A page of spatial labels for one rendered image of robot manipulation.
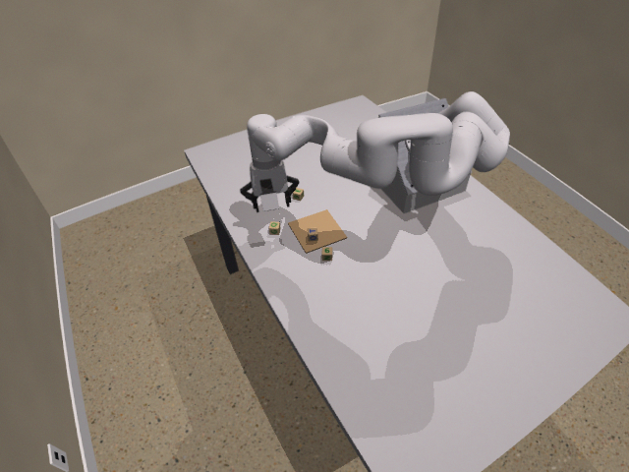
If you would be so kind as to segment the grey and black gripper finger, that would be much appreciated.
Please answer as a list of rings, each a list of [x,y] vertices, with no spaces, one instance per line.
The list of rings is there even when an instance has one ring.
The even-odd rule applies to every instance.
[[[293,183],[290,187],[288,187],[288,190],[286,192],[283,192],[285,194],[286,205],[287,207],[289,207],[290,206],[289,203],[291,203],[292,193],[296,190],[296,188],[299,185],[299,179],[287,176],[287,182]]]
[[[241,189],[240,189],[240,193],[241,193],[241,194],[242,194],[242,195],[243,195],[246,199],[248,199],[248,200],[252,201],[253,206],[254,206],[254,209],[256,208],[256,209],[257,209],[257,212],[259,212],[259,211],[258,211],[258,205],[257,205],[257,198],[258,198],[258,197],[254,196],[254,194],[253,194],[253,193],[249,193],[249,192],[247,192],[247,191],[248,191],[249,189],[251,189],[251,188],[252,188],[252,183],[250,182],[250,183],[248,183],[246,186],[244,186],[243,188],[241,188]]]

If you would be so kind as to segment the tan flat mat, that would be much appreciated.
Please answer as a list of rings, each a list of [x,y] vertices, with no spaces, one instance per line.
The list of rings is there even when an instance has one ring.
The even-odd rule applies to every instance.
[[[347,238],[328,210],[288,223],[306,253]],[[309,241],[308,228],[317,228],[318,241]]]

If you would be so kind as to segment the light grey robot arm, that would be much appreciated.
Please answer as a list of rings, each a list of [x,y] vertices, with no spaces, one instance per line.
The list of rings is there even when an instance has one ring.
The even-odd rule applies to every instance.
[[[398,144],[405,141],[412,184],[429,196],[457,188],[472,168],[489,172],[497,167],[507,154],[510,139],[504,122],[473,91],[462,94],[438,114],[365,121],[357,131],[358,149],[356,141],[338,137],[326,121],[308,115],[294,116],[277,126],[272,116],[259,114],[249,119],[247,129],[257,169],[276,167],[281,162],[277,160],[286,159],[306,143],[324,143],[320,164],[326,172],[376,189],[393,182]]]

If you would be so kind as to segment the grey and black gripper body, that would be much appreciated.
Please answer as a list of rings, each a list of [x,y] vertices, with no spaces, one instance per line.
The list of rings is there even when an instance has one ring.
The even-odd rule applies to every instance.
[[[288,190],[288,182],[283,160],[281,160],[276,167],[269,170],[257,169],[253,166],[253,162],[251,162],[250,176],[253,193],[256,197],[260,197],[260,194],[262,193],[260,180],[271,179],[273,191],[276,191],[277,194]]]

